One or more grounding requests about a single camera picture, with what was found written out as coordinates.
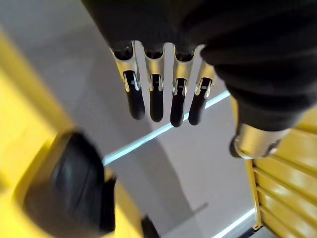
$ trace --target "robotic hand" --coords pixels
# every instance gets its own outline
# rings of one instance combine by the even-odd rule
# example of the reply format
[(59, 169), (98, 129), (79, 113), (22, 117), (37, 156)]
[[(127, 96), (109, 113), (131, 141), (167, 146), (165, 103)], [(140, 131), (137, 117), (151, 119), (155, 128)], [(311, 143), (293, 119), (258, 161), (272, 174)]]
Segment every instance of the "robotic hand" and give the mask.
[(143, 44), (151, 118), (163, 117), (164, 43), (174, 44), (171, 123), (180, 126), (194, 54), (203, 62), (189, 122), (200, 121), (213, 69), (238, 105), (230, 152), (265, 157), (317, 101), (315, 1), (83, 0), (113, 52), (133, 118), (145, 114), (134, 41)]

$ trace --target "black fabric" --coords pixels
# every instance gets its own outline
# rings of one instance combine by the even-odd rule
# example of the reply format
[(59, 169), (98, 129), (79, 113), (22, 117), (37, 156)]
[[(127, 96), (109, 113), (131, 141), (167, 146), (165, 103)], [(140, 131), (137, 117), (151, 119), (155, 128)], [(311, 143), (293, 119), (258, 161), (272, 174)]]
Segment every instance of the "black fabric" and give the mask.
[(207, 44), (201, 55), (237, 99), (240, 123), (283, 130), (316, 103), (316, 1), (209, 1), (183, 29)]

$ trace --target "black fingertip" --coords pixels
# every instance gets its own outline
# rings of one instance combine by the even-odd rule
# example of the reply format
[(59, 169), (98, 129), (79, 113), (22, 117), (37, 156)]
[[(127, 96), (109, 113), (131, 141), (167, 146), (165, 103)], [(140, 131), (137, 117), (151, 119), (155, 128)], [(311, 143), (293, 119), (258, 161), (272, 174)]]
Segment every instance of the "black fingertip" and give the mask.
[(163, 118), (163, 91), (150, 91), (150, 115), (153, 121), (159, 122)]
[(203, 94), (195, 95), (189, 110), (188, 121), (191, 125), (198, 125), (201, 121), (203, 110), (206, 106), (206, 99)]
[(183, 96), (181, 92), (178, 92), (177, 95), (173, 95), (170, 123), (174, 127), (179, 127), (184, 120), (184, 101), (185, 96)]
[(127, 97), (131, 116), (136, 120), (142, 119), (145, 115), (145, 107), (141, 89), (137, 91), (135, 88), (130, 88)]

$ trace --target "white line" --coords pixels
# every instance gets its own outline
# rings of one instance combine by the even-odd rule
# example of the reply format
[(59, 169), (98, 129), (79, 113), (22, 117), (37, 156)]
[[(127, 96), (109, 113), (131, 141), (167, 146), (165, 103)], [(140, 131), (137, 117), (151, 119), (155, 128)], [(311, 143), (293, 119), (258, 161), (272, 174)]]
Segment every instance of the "white line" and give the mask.
[(244, 214), (242, 217), (240, 217), (238, 220), (233, 222), (230, 226), (226, 227), (223, 229), (221, 232), (219, 232), (217, 235), (215, 235), (212, 238), (222, 238), (226, 234), (228, 234), (230, 231), (232, 231), (234, 228), (236, 228), (238, 225), (240, 225), (242, 222), (244, 222), (246, 219), (248, 219), (251, 215), (253, 215), (255, 212), (255, 209), (251, 209), (248, 211), (246, 214)]
[[(221, 100), (225, 99), (226, 97), (228, 97), (230, 95), (230, 93), (228, 91), (224, 91), (222, 93), (220, 93), (219, 95), (215, 96), (214, 98), (210, 99), (205, 106), (206, 108), (211, 107), (212, 105), (220, 102)], [(184, 115), (184, 121), (188, 119), (188, 113), (186, 113)], [(107, 154), (104, 156), (103, 158), (103, 165), (106, 166), (108, 164), (110, 164), (111, 162), (119, 159), (120, 157), (130, 153), (131, 151), (137, 149), (138, 147), (140, 147), (141, 145), (145, 144), (146, 142), (154, 139), (155, 137), (161, 135), (162, 133), (168, 131), (169, 129), (173, 128), (171, 123), (168, 123), (162, 127), (160, 127), (159, 129), (156, 129), (154, 131), (152, 131), (151, 133), (135, 140), (134, 142), (127, 144), (126, 146), (123, 146), (122, 148), (111, 152), (110, 154)]]

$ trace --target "black object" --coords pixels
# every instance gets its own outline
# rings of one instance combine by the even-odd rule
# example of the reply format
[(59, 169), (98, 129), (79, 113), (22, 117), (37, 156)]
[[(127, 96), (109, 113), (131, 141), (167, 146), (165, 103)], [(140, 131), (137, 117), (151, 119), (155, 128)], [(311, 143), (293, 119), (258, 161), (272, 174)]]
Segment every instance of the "black object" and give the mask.
[(152, 74), (153, 91), (150, 91), (150, 114), (155, 122), (163, 118), (163, 91), (159, 90), (160, 75)]
[(258, 230), (254, 230), (252, 227), (249, 228), (247, 231), (245, 231), (242, 235), (240, 235), (238, 238), (248, 238), (251, 237), (254, 233), (256, 233)]
[(83, 134), (58, 136), (31, 181), (24, 210), (54, 237), (103, 236), (115, 229), (115, 179), (105, 183), (104, 177), (101, 158)]
[(205, 1), (186, 16), (185, 35), (207, 44), (201, 55), (237, 100), (239, 123), (284, 130), (317, 102), (316, 11), (316, 1)]
[(208, 85), (212, 83), (212, 80), (210, 78), (203, 78), (202, 84), (200, 88), (199, 95), (194, 94), (192, 104), (190, 106), (189, 110), (189, 116), (188, 121), (191, 125), (197, 125), (202, 116), (202, 112), (205, 109), (206, 106), (206, 98), (205, 93), (207, 92)]
[(186, 86), (186, 79), (178, 78), (177, 80), (177, 90), (176, 95), (173, 94), (172, 108), (170, 111), (170, 123), (174, 127), (179, 127), (184, 120), (184, 101), (185, 96), (183, 95), (184, 87)]
[(315, 0), (83, 3), (113, 49), (127, 40), (180, 51), (205, 44), (201, 55), (237, 100), (239, 123), (283, 130), (317, 102)]
[(145, 216), (141, 221), (142, 231), (144, 238), (160, 238), (153, 222), (150, 220), (149, 216)]
[(141, 88), (139, 88), (139, 90), (136, 90), (135, 88), (136, 82), (134, 78), (136, 77), (136, 75), (134, 75), (133, 71), (125, 71), (124, 74), (126, 75), (126, 79), (128, 81), (128, 85), (130, 88), (130, 91), (126, 92), (128, 97), (130, 114), (134, 119), (140, 120), (145, 115), (142, 90)]

